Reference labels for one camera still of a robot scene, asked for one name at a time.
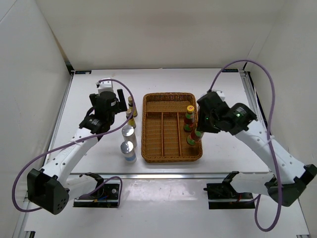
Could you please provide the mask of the yellow-label cork bottle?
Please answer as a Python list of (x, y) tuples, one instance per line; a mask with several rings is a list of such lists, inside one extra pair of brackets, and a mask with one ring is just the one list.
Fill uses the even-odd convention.
[(127, 124), (135, 129), (136, 123), (135, 123), (134, 116), (131, 109), (128, 109), (126, 111), (126, 118), (128, 119)]
[(131, 96), (128, 97), (128, 106), (129, 106), (129, 109), (133, 112), (133, 117), (136, 117), (138, 115), (138, 112), (137, 112), (137, 108), (133, 106), (133, 100)]

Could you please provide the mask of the yellow-cap red sauce bottle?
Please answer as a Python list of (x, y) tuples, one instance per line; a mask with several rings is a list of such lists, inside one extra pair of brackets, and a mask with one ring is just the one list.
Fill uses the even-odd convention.
[(186, 109), (186, 114), (184, 117), (183, 129), (185, 132), (191, 132), (194, 128), (195, 117), (194, 117), (194, 106), (189, 105)]

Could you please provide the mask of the silver-lid spice jar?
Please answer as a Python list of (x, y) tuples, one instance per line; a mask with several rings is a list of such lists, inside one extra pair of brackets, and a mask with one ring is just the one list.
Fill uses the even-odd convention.
[(137, 138), (135, 135), (135, 129), (131, 125), (125, 125), (121, 130), (124, 141), (132, 142), (134, 147), (137, 147)]
[(126, 162), (134, 163), (137, 160), (134, 145), (131, 141), (124, 141), (120, 145), (121, 153)]

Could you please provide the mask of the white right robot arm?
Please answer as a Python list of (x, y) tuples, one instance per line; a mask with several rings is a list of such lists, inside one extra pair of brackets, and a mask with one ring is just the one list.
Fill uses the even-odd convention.
[(246, 144), (270, 169), (267, 174), (231, 172), (221, 183), (213, 183), (209, 191), (218, 199), (238, 197), (250, 192), (266, 195), (284, 207), (296, 201), (317, 175), (315, 165), (305, 165), (285, 150), (246, 105), (229, 107), (215, 92), (209, 91), (198, 101), (200, 132), (228, 132)]

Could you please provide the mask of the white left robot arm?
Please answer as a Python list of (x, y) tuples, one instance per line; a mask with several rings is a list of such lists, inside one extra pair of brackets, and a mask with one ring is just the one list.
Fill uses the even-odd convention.
[(71, 139), (72, 145), (60, 152), (39, 170), (27, 175), (28, 199), (46, 211), (57, 215), (68, 201), (84, 194), (97, 199), (104, 196), (104, 179), (94, 173), (85, 173), (76, 179), (68, 176), (82, 159), (108, 132), (117, 113), (127, 111), (122, 89), (116, 93), (103, 91), (89, 96), (92, 107), (79, 124)]

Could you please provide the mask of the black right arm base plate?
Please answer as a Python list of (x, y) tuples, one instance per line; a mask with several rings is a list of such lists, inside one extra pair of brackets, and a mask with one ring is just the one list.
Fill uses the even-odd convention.
[(252, 193), (238, 193), (231, 185), (238, 174), (233, 171), (221, 183), (207, 183), (203, 190), (207, 193), (210, 210), (255, 209)]

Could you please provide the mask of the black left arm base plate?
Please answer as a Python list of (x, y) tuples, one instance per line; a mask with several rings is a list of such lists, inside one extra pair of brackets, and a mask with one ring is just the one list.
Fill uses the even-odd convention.
[(88, 195), (75, 198), (73, 207), (75, 208), (118, 208), (121, 203), (123, 181), (118, 176), (104, 179), (98, 174), (86, 173), (96, 182), (98, 190)]

